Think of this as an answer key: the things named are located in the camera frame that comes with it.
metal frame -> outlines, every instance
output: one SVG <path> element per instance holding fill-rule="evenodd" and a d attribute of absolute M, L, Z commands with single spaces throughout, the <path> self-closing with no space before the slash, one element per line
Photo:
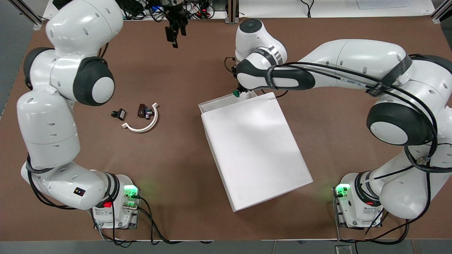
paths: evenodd
<path fill-rule="evenodd" d="M 17 10 L 19 10 L 31 23 L 34 24 L 33 30 L 40 30 L 42 26 L 41 18 L 22 0 L 8 0 Z"/>
<path fill-rule="evenodd" d="M 236 24 L 239 22 L 239 0 L 227 1 L 227 17 L 226 24 Z"/>
<path fill-rule="evenodd" d="M 443 20 L 442 18 L 449 12 L 452 11 L 452 0 L 445 0 L 442 2 L 438 8 L 432 13 L 433 23 L 438 24 Z"/>

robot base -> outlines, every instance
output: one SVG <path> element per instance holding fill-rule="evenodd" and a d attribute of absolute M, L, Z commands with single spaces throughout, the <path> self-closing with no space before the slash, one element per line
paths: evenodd
<path fill-rule="evenodd" d="M 117 174 L 119 180 L 119 193 L 113 201 L 112 207 L 97 208 L 93 207 L 93 216 L 100 228 L 113 228 L 113 208 L 114 208 L 114 227 L 119 229 L 133 229 L 137 226 L 138 210 L 127 208 L 124 204 L 130 202 L 130 199 L 124 195 L 124 186 L 133 185 L 130 178 L 123 174 Z"/>
<path fill-rule="evenodd" d="M 357 173 L 345 175 L 334 190 L 338 225 L 339 227 L 348 228 L 364 228 L 380 225 L 382 214 L 375 220 L 373 225 L 371 223 L 383 207 L 370 206 L 361 201 L 355 189 L 355 179 L 357 176 Z"/>

white box lid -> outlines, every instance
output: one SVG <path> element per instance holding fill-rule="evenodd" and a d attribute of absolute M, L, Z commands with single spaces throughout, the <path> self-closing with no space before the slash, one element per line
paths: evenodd
<path fill-rule="evenodd" d="M 201 117 L 233 211 L 312 182 L 274 93 Z"/>

brown table surface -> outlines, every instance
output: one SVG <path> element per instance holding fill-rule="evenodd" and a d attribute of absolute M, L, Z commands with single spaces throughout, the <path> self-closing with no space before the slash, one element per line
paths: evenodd
<path fill-rule="evenodd" d="M 408 53 L 452 60 L 438 24 L 428 17 L 354 19 L 265 19 L 267 30 L 296 61 L 324 42 L 373 39 L 401 45 Z M 366 128 L 375 99 L 361 90 L 320 88 L 289 92 L 278 99 L 314 182 L 262 204 L 233 213 L 206 141 L 198 104 L 230 94 L 236 80 L 223 66 L 234 54 L 238 25 L 222 20 L 190 21 L 179 49 L 165 41 L 165 23 L 125 22 L 105 55 L 116 81 L 113 98 L 101 107 L 74 108 L 81 151 L 76 162 L 88 169 L 126 174 L 143 190 L 162 233 L 172 240 L 258 240 L 336 238 L 330 187 L 347 173 L 377 168 L 401 148 L 378 141 Z M 44 29 L 28 51 L 51 47 Z M 27 92 L 22 70 L 0 121 L 0 240 L 98 240 L 85 211 L 41 204 L 20 177 L 27 151 L 16 117 L 16 101 Z M 159 120 L 148 133 L 121 127 L 112 110 L 128 111 L 133 127 L 138 104 L 157 102 Z M 452 238 L 452 182 L 410 227 L 408 238 Z M 398 223 L 388 217 L 377 236 Z M 149 222 L 118 230 L 122 239 L 149 239 Z M 401 230 L 388 235 L 398 238 Z M 363 232 L 341 230 L 343 237 Z"/>

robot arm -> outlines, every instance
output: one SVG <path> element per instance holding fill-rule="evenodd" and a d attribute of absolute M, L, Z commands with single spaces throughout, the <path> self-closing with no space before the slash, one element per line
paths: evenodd
<path fill-rule="evenodd" d="M 446 103 L 451 95 L 452 64 L 445 59 L 428 56 L 411 60 L 398 45 L 348 39 L 324 43 L 299 62 L 285 64 L 285 48 L 256 19 L 246 20 L 239 26 L 236 48 L 238 92 L 327 86 L 369 90 L 377 87 L 379 80 L 389 77 L 390 85 L 411 93 L 433 112 L 438 121 L 438 143 L 451 143 L 452 110 Z M 367 75 L 372 80 L 347 71 Z M 433 140 L 428 112 L 413 98 L 397 90 L 390 91 L 398 97 L 381 94 L 369 111 L 367 127 L 378 139 L 407 147 L 416 160 L 426 156 Z M 430 165 L 447 168 L 452 163 L 451 154 L 451 146 L 439 146 Z M 376 170 L 344 176 L 340 186 L 348 186 L 347 195 L 340 202 L 346 225 L 371 226 L 382 208 L 401 218 L 419 216 L 427 203 L 426 172 L 411 168 L 375 179 L 410 166 L 412 163 L 402 151 Z M 431 199 L 451 174 L 430 175 Z"/>
<path fill-rule="evenodd" d="M 73 162 L 80 142 L 72 109 L 75 102 L 100 106 L 112 97 L 113 76 L 96 54 L 121 28 L 122 14 L 114 0 L 68 3 L 46 24 L 55 48 L 37 48 L 26 56 L 24 72 L 32 90 L 17 101 L 29 154 L 21 170 L 24 180 L 67 206 L 93 208 L 94 218 L 106 228 L 128 227 L 132 213 L 123 206 L 129 202 L 124 193 L 133 183 L 125 175 L 87 170 Z"/>

